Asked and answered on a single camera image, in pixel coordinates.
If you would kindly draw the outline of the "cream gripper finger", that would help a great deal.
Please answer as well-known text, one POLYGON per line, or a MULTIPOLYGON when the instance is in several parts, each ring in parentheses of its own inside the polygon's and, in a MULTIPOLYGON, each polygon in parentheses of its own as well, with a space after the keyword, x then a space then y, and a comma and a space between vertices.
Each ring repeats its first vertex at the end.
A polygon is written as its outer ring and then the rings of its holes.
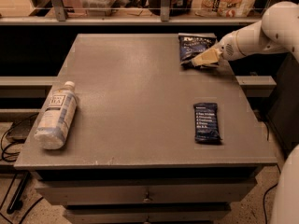
POLYGON ((210 48, 192 58, 192 65, 194 67, 210 65, 213 63, 217 63, 220 60, 220 58, 221 51, 219 49, 210 48))

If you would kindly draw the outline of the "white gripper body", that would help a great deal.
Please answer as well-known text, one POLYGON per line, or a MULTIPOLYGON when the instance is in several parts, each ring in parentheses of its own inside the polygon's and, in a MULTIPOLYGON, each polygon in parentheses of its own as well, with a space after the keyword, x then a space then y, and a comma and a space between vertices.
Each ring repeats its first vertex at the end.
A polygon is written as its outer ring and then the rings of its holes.
POLYGON ((221 56, 227 61, 235 61, 242 57, 236 43, 236 32, 225 35, 219 42, 221 56))

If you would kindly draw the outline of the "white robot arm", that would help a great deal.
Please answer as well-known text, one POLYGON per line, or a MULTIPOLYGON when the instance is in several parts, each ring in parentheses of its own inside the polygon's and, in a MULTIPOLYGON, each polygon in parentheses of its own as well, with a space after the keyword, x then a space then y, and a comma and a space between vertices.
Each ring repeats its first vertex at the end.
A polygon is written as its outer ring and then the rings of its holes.
MULTIPOLYGON (((289 1, 274 4, 259 21, 225 35, 192 58, 192 65, 284 52, 299 62, 299 5, 289 1)), ((299 146, 292 150, 281 170, 270 224, 299 224, 299 146)))

